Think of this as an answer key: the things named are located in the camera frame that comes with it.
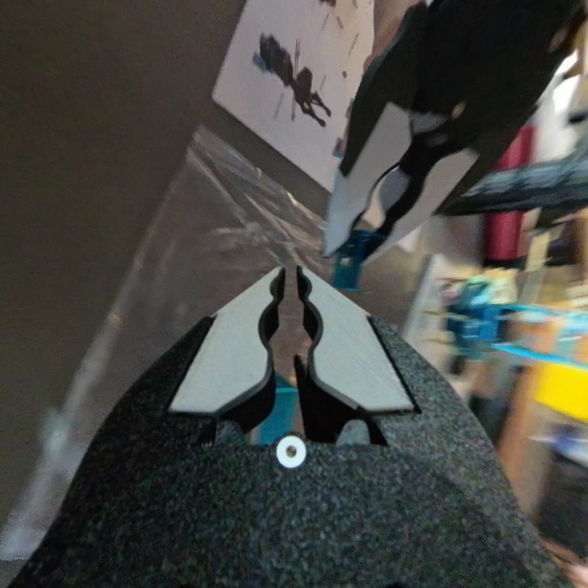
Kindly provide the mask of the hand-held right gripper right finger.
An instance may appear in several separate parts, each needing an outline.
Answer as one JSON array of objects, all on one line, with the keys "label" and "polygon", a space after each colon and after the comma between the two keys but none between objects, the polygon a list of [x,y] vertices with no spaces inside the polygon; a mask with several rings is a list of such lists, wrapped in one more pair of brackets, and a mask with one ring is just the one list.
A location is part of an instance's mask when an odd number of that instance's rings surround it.
[{"label": "hand-held right gripper right finger", "polygon": [[415,412],[416,404],[370,314],[306,267],[297,267],[296,281],[303,325],[311,340],[311,381],[363,413]]}]

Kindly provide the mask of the large blue U bracket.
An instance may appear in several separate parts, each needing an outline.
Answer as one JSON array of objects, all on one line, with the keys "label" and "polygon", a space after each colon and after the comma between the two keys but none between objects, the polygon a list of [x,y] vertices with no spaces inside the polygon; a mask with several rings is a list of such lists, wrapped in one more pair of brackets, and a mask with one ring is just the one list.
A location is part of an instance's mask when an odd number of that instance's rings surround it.
[{"label": "large blue U bracket", "polygon": [[256,429],[254,445],[271,445],[293,430],[298,388],[282,375],[275,374],[275,401],[270,414]]}]

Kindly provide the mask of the clear plastic bag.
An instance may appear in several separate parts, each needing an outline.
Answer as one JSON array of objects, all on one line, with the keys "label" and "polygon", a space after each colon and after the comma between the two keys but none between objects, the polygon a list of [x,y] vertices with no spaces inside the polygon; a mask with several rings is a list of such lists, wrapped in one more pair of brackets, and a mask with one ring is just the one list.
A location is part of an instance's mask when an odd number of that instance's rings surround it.
[{"label": "clear plastic bag", "polygon": [[86,448],[122,394],[198,320],[277,266],[286,269],[272,338],[279,379],[306,357],[296,267],[329,278],[323,223],[209,129],[194,134],[180,170],[130,264],[65,397],[41,408],[40,454],[5,523],[1,566],[25,561],[53,522]]}]

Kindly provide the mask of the small blue U bracket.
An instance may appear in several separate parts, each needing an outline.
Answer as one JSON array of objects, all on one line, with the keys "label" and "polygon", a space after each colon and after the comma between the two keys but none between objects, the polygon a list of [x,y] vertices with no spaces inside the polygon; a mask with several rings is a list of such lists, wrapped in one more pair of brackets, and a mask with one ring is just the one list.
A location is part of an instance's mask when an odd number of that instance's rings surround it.
[{"label": "small blue U bracket", "polygon": [[384,243],[386,236],[367,230],[352,231],[338,250],[332,286],[338,290],[362,293],[359,286],[364,262]]}]

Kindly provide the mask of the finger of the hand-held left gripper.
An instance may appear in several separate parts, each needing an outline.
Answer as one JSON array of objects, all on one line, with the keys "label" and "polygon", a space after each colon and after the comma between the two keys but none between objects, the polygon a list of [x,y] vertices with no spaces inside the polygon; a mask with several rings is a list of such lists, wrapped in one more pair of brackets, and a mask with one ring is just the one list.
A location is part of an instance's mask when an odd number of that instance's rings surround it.
[{"label": "finger of the hand-held left gripper", "polygon": [[352,170],[346,176],[337,171],[325,215],[324,258],[331,258],[341,248],[356,220],[366,212],[370,224],[383,222],[383,205],[371,204],[372,191],[410,146],[411,117],[411,111],[387,104]]},{"label": "finger of the hand-held left gripper", "polygon": [[370,263],[377,259],[393,245],[420,229],[435,214],[478,157],[477,152],[456,152],[440,159],[425,178],[414,205],[394,223],[390,235],[367,256],[365,262]]}]

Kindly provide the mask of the white instruction manual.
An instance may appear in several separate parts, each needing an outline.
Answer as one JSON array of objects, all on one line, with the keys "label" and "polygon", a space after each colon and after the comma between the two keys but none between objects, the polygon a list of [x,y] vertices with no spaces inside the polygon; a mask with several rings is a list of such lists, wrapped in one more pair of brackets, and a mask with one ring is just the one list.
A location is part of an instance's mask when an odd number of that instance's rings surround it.
[{"label": "white instruction manual", "polygon": [[373,1],[247,1],[212,98],[327,190],[373,46]]}]

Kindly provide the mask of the dark grey desk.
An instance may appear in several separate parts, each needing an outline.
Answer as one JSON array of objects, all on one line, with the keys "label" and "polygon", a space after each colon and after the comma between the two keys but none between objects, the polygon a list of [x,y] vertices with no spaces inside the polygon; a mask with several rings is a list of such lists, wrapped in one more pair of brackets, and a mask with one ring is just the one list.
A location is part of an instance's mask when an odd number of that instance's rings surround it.
[{"label": "dark grey desk", "polygon": [[241,6],[1,1],[1,523],[201,123],[322,205],[212,105]]}]

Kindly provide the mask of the red cylinder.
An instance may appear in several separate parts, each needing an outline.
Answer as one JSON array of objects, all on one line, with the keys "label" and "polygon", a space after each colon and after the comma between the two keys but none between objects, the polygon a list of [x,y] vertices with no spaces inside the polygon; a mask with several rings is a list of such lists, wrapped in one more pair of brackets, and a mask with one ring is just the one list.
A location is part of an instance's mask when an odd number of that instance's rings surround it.
[{"label": "red cylinder", "polygon": [[[533,161],[535,127],[521,128],[493,171],[526,166]],[[484,217],[483,266],[519,269],[525,258],[525,211],[488,213]]]}]

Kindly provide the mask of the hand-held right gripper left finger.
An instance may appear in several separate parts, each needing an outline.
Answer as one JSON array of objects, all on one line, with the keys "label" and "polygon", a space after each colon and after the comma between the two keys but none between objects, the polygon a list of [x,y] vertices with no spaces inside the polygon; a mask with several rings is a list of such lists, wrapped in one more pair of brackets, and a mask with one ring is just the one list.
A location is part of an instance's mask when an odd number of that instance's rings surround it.
[{"label": "hand-held right gripper left finger", "polygon": [[270,341],[280,326],[285,269],[277,267],[212,316],[169,411],[223,415],[260,393],[274,374]]}]

